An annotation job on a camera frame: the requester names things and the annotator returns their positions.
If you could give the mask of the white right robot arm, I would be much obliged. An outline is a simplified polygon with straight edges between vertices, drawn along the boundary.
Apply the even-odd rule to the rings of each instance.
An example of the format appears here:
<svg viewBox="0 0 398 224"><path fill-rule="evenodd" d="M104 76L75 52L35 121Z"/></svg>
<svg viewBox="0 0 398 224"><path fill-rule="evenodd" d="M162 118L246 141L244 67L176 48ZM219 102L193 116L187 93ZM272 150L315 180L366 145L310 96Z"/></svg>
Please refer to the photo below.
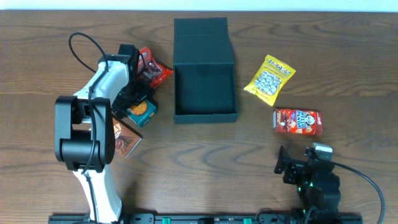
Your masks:
<svg viewBox="0 0 398 224"><path fill-rule="evenodd" d="M333 173L332 154L330 146L314 143L305 150L305 162L291 158L285 147L280 147L274 172L284 175L284 183L297 187L301 204L300 209L293 209L285 218L285 223L343 222L338 211L340 178Z"/></svg>

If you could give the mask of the red Hacks candy bag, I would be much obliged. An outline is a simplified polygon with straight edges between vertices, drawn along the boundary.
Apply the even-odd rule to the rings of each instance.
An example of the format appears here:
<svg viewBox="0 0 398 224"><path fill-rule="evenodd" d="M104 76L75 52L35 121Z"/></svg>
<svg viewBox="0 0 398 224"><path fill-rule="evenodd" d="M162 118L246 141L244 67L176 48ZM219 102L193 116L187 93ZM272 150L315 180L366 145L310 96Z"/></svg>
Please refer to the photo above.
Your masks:
<svg viewBox="0 0 398 224"><path fill-rule="evenodd" d="M143 47L139 52L137 77L139 80L150 85L153 89L156 89L164 80L173 74L174 71L158 63L150 48Z"/></svg>

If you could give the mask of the teal Chunkies cookie box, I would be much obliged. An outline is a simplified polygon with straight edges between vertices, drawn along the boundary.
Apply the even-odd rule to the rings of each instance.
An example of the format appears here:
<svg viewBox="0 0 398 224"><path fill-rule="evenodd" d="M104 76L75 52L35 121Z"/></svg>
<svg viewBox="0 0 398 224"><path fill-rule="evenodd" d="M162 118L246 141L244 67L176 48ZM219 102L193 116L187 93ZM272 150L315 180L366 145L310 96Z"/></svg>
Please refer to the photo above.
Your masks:
<svg viewBox="0 0 398 224"><path fill-rule="evenodd" d="M138 106L131 106L127 110L127 117L143 128L157 112L157 107L149 100L145 100Z"/></svg>

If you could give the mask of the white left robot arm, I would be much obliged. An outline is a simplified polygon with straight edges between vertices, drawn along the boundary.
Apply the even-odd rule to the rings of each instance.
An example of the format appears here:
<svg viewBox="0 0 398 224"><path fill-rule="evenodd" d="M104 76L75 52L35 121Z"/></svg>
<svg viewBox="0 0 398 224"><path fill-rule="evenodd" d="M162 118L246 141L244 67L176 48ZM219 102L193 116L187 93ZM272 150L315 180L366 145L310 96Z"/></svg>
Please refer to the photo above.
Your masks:
<svg viewBox="0 0 398 224"><path fill-rule="evenodd" d="M82 223L129 223L110 163L112 104L134 85L140 55L105 55L89 82L55 102L55 157L79 180L90 208Z"/></svg>

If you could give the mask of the yellow Hacks candy bag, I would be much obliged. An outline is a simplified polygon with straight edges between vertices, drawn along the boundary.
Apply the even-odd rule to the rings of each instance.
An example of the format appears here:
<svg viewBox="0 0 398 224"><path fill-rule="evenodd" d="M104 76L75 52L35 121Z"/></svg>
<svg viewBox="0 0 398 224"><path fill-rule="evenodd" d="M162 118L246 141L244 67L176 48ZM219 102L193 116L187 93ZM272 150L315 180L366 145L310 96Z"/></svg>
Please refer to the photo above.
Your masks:
<svg viewBox="0 0 398 224"><path fill-rule="evenodd" d="M296 70L285 62L267 55L264 62L244 90L273 106L282 87Z"/></svg>

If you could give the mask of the brown Pocky box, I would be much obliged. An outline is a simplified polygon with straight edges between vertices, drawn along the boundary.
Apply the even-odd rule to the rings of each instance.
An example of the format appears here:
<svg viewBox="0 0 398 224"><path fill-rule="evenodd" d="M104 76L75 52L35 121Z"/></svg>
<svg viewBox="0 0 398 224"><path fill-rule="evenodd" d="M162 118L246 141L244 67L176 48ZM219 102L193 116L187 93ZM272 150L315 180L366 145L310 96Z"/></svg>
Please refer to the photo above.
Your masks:
<svg viewBox="0 0 398 224"><path fill-rule="evenodd" d="M116 152L127 158L142 141L142 136L116 117L113 117L113 128Z"/></svg>

